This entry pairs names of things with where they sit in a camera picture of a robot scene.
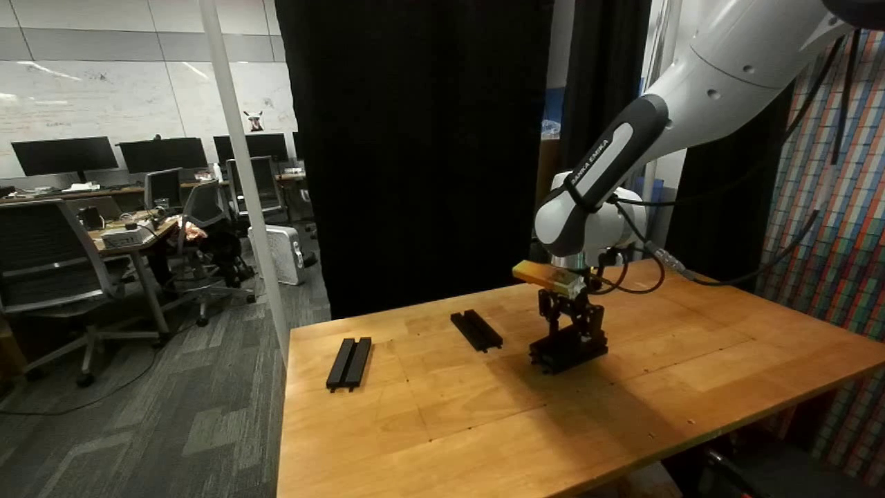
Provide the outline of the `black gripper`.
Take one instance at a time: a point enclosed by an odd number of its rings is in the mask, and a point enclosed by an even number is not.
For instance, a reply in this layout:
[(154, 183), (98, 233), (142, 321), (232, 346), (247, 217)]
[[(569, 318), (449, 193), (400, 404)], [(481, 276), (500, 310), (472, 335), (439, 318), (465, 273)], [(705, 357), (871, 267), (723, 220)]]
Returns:
[(593, 305), (587, 294), (575, 298), (553, 289), (539, 294), (539, 316), (548, 321), (548, 335), (579, 335), (582, 339), (604, 336), (604, 306)]

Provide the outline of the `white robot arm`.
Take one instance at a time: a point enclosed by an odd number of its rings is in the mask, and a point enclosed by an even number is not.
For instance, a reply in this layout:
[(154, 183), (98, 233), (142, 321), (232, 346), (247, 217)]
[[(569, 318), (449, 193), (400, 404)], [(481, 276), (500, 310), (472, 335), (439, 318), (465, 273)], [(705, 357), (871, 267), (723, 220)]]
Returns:
[(720, 0), (537, 206), (535, 234), (566, 273), (564, 295), (590, 289), (582, 267), (605, 248), (640, 241), (622, 204), (630, 172), (736, 132), (853, 27), (883, 31), (885, 0)]

